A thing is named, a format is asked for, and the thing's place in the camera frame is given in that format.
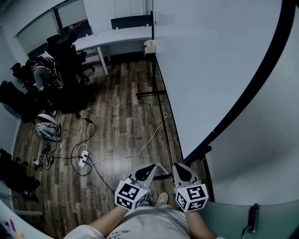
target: glass panel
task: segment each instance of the glass panel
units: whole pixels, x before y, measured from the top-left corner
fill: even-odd
[[[83,0],[63,4],[58,7],[58,13],[65,33],[76,32],[78,38],[92,34]]]
[[[249,206],[207,202],[199,213],[218,235],[240,239],[247,226]],[[246,233],[245,239],[287,239],[299,225],[299,201],[271,206],[260,206],[255,234]]]
[[[47,48],[47,38],[56,35],[56,27],[50,12],[36,19],[18,35],[29,57],[39,56]]]

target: person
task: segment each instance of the person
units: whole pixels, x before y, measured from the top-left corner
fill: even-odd
[[[167,202],[168,195],[163,192],[154,207],[144,202],[129,212],[116,206],[89,225],[75,228],[64,239],[220,239],[197,211],[184,214]]]
[[[57,62],[51,57],[47,58],[52,62]],[[45,67],[43,63],[41,63],[41,61],[44,60],[45,58],[43,57],[33,57],[26,62],[25,66],[30,67],[30,71],[34,75],[36,87],[40,91],[38,97],[44,109],[50,116],[55,116],[57,112],[48,102],[48,98],[50,97],[49,90],[53,88],[53,75],[51,74],[50,70]]]

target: backpack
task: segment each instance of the backpack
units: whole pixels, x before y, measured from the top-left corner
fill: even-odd
[[[51,57],[39,57],[38,58],[38,64],[36,67],[44,67],[47,69],[47,71],[50,73],[50,75],[53,78],[53,85],[57,89],[63,89],[64,83],[61,79],[60,73],[58,71],[59,63],[55,61]]]
[[[51,122],[36,125],[36,135],[46,142],[60,142],[60,126]]]

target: electrical outlet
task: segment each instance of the electrical outlet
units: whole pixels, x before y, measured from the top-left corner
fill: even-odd
[[[80,167],[85,167],[86,165],[86,162],[87,162],[87,158],[89,156],[89,153],[87,151],[83,151],[82,154],[81,154],[81,157],[83,158],[80,158],[80,161],[79,161],[79,166]]]

